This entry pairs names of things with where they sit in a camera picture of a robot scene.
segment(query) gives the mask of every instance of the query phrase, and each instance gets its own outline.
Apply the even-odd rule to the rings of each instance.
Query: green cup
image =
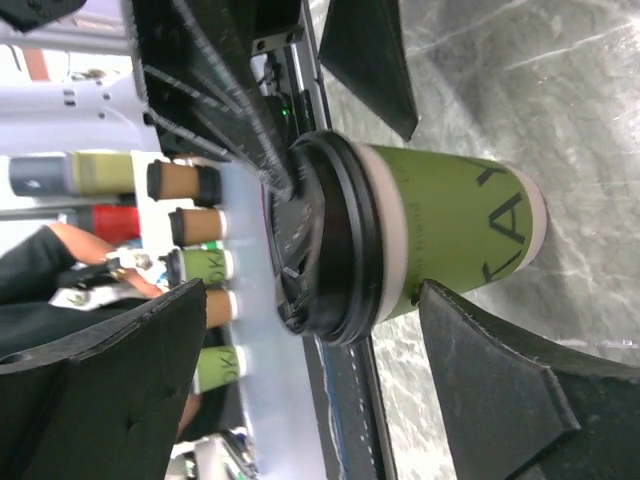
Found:
[[[233,276],[233,258],[227,250],[173,250],[164,261],[170,288],[196,278],[205,285],[219,285]]]
[[[491,160],[354,145],[382,219],[385,287],[378,321],[405,314],[425,278],[458,293],[528,265],[547,228],[542,195]]]
[[[305,265],[313,290],[292,318],[281,309],[293,333],[357,342],[414,310],[425,279],[463,293],[524,268],[540,251],[542,195],[504,164],[358,145],[334,132],[304,135],[292,148],[324,199],[321,247]]]
[[[246,361],[241,348],[203,348],[193,378],[193,393],[204,393],[228,385],[245,373]]]

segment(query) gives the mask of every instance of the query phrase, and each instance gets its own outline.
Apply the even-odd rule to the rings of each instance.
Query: gray marble surface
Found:
[[[640,350],[617,345],[640,343],[640,2],[400,3],[421,115],[408,145],[514,164],[548,204],[534,263],[468,297],[535,333],[640,365]],[[320,37],[327,1],[310,5]],[[325,80],[336,130],[403,144]],[[416,316],[374,337],[400,478],[455,478]]]

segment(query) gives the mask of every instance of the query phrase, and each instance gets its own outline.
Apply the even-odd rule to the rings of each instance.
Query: black plastic panel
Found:
[[[420,320],[459,480],[639,471],[640,368],[538,337],[436,282]]]
[[[0,19],[27,33],[71,15],[87,0],[3,0]]]
[[[320,61],[401,137],[411,138],[418,111],[405,60],[398,0],[331,0]]]

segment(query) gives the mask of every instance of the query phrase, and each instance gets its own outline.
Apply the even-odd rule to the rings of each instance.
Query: black cup lid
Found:
[[[200,194],[193,199],[196,207],[211,208],[222,203],[222,178],[217,168],[197,165]]]
[[[160,257],[167,267],[167,283],[169,288],[175,288],[182,283],[182,252],[178,249],[171,250],[166,256]]]
[[[160,200],[160,192],[162,191],[162,162],[154,160],[153,163],[147,165],[147,195],[155,200]]]
[[[171,224],[171,238],[176,247],[184,247],[184,210],[180,207],[169,214]]]
[[[334,345],[355,343],[375,326],[384,280],[373,192],[358,155],[340,135],[313,132],[292,148],[311,173],[297,198],[272,198],[268,207],[279,312],[293,333]],[[313,207],[314,182],[324,200],[320,208]],[[321,228],[303,227],[314,221]],[[307,235],[292,243],[300,231]]]

